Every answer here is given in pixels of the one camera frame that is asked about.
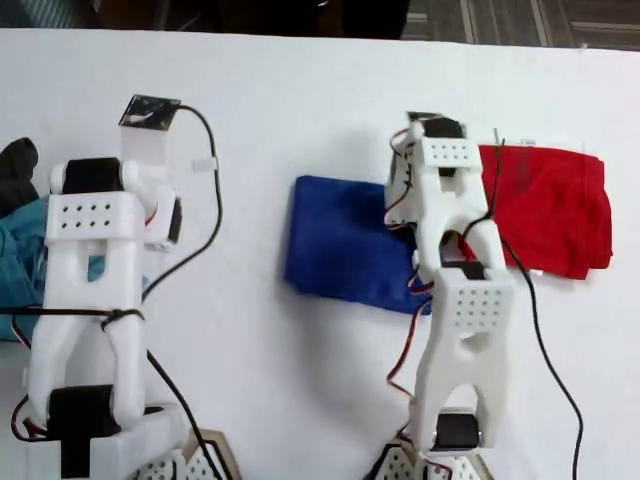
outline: red fabric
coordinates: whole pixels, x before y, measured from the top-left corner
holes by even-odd
[[[611,208],[600,160],[516,146],[498,153],[493,145],[481,145],[480,154],[487,202],[493,195],[496,155],[502,155],[495,221],[527,268],[584,279],[590,268],[609,266]],[[514,265],[506,250],[505,258]]]

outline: white table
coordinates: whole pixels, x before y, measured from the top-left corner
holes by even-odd
[[[150,347],[202,427],[227,435],[247,479],[356,479],[406,419],[385,374],[408,316],[296,295],[281,281],[295,178],[384,182],[387,140],[408,109],[465,121],[470,136],[576,139],[606,163],[611,267],[584,282],[536,280],[549,353],[584,414],[580,478],[630,478],[640,383],[637,208],[640,55],[590,50],[105,31],[0,30],[0,145],[29,136],[36,183],[70,158],[118,154],[116,126],[133,93],[180,98],[205,113],[222,163],[225,221],[195,264],[145,308]],[[214,220],[202,127],[180,114],[169,157],[184,194],[184,241]],[[576,420],[543,364],[519,279],[499,479],[569,478]],[[400,375],[412,386],[428,337],[421,321]],[[0,345],[3,477],[21,478],[8,429],[26,355]],[[168,393],[150,373],[151,390]]]

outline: gray carpet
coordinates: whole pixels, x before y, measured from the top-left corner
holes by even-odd
[[[403,38],[640,50],[640,0],[412,0]]]

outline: teal cloth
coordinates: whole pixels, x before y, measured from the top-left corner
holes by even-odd
[[[0,305],[42,305],[47,274],[44,246],[48,197],[28,203],[0,219]],[[89,281],[104,271],[104,257],[89,260]],[[16,317],[31,338],[37,316]],[[11,317],[0,315],[0,340],[15,340]]]

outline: blue cloth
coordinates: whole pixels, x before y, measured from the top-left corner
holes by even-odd
[[[384,210],[382,185],[298,178],[285,280],[300,293],[413,313],[426,298],[407,288],[415,241],[410,229],[387,230]]]
[[[23,307],[42,305],[47,274],[44,246],[47,223],[47,198],[28,203],[0,219],[0,305]],[[89,281],[104,272],[104,257],[89,260]],[[37,316],[16,317],[20,329],[29,337]],[[9,322],[0,315],[0,340],[15,340]]]

